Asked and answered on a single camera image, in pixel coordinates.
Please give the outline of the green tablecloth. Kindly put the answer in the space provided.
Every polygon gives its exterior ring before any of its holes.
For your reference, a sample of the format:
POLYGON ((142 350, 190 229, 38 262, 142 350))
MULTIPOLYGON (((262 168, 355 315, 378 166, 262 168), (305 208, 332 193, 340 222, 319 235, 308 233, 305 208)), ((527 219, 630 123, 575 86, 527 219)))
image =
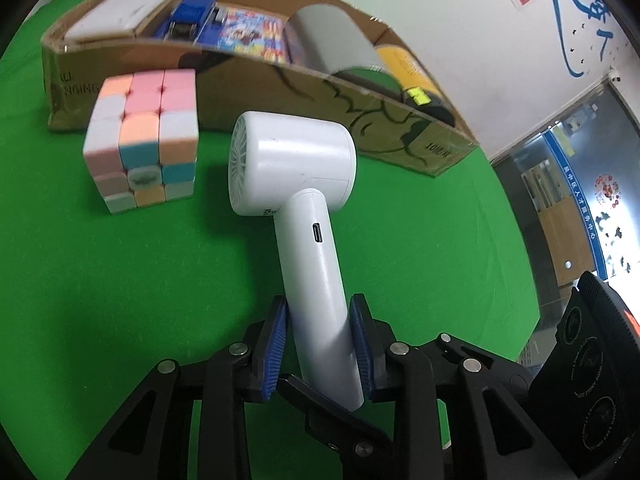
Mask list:
MULTIPOLYGON (((272 221, 230 207, 228 134, 201 135, 191 198, 110 214, 82 134, 49 130, 40 39, 83 1, 41 8, 1 60, 1 421, 40 479, 64 478, 158 361, 209 358, 283 289, 272 221)), ((483 152, 434 179, 360 158, 332 226, 346 292, 399 339, 520 354, 536 288, 483 152)))

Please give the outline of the dark glass door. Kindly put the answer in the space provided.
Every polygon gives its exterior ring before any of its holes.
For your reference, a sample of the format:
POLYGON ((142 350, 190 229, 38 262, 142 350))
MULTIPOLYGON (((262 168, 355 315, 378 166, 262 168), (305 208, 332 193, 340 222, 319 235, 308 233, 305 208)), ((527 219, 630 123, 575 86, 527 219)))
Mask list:
POLYGON ((495 164, 524 238, 540 319, 518 360, 539 370, 579 277, 639 311, 639 123, 601 84, 495 164))

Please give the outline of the white handheld fan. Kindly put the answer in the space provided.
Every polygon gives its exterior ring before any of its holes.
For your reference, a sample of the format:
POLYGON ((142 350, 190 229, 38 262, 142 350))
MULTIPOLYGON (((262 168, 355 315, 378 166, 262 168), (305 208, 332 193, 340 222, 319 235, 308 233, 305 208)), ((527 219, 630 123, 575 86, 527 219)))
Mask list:
POLYGON ((231 207, 272 218, 300 371, 349 411, 363 392, 330 214, 346 204, 356 173, 354 141, 337 122, 245 112, 234 125, 231 207))

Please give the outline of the yellow labelled jar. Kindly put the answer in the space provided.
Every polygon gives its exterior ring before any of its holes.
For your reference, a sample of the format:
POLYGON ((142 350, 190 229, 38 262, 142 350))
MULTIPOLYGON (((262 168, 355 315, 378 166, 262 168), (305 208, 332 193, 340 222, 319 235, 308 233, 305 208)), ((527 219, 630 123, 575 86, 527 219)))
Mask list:
POLYGON ((381 44, 376 52, 399 82, 402 102, 451 127, 456 125, 451 104, 407 49, 381 44))

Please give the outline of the pastel rubik cube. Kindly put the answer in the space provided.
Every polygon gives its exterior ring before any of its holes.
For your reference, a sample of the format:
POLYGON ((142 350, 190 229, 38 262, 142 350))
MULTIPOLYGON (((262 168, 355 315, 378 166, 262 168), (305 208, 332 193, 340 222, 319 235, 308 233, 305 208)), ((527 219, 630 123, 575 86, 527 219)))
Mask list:
POLYGON ((198 162, 198 102, 192 68, 104 80, 82 157, 111 214, 189 198, 198 162))

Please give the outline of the brown cardboard box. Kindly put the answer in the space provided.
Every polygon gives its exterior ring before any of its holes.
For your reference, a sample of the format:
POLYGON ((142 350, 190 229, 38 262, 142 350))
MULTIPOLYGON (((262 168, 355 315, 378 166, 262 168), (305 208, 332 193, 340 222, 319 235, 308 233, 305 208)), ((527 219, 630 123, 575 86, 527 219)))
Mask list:
MULTIPOLYGON (((78 42, 66 34, 106 0, 85 0, 43 34, 42 69, 50 105, 49 126, 72 130, 88 124, 105 78, 142 70, 192 68, 198 87, 201 125, 229 131, 248 110, 339 122, 360 153, 410 170, 438 176, 477 147, 463 119, 448 126, 394 98, 310 68, 224 52, 186 41, 157 39, 154 32, 180 0, 167 0, 129 36, 78 42)), ((373 42, 401 46, 384 22, 342 0, 219 0, 286 20, 305 6, 334 4, 373 42)))

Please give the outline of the blue stapler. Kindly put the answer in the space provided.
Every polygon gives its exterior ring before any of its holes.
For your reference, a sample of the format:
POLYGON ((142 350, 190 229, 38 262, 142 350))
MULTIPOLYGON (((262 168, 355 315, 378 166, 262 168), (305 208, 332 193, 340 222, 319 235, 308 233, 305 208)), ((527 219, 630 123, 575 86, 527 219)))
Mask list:
POLYGON ((180 0, 178 6, 153 32, 154 39, 195 42, 217 0, 180 0))

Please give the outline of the silver metal cylinder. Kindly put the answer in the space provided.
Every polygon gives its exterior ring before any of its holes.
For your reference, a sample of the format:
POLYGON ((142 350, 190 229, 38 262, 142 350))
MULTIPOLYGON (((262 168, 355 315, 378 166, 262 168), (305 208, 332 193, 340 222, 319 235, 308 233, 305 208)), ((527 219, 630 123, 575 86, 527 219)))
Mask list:
POLYGON ((292 64, 343 78, 388 74, 371 41, 338 6, 304 6, 285 23, 284 33, 292 64))

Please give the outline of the white flat device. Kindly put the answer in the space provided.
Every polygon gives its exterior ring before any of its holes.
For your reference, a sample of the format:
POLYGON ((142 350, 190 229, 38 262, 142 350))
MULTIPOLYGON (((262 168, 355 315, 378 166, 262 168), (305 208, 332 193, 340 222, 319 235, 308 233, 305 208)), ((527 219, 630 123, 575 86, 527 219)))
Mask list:
POLYGON ((129 36, 166 0, 104 0, 66 32, 77 42, 129 36))

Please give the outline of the colourful picture book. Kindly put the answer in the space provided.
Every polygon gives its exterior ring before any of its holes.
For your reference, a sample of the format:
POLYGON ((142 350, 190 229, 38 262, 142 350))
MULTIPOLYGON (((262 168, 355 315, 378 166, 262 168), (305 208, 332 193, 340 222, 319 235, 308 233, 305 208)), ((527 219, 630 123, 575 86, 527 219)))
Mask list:
POLYGON ((282 18, 236 6, 218 6, 214 24, 221 26, 214 42, 217 49, 267 62, 290 62, 282 18))

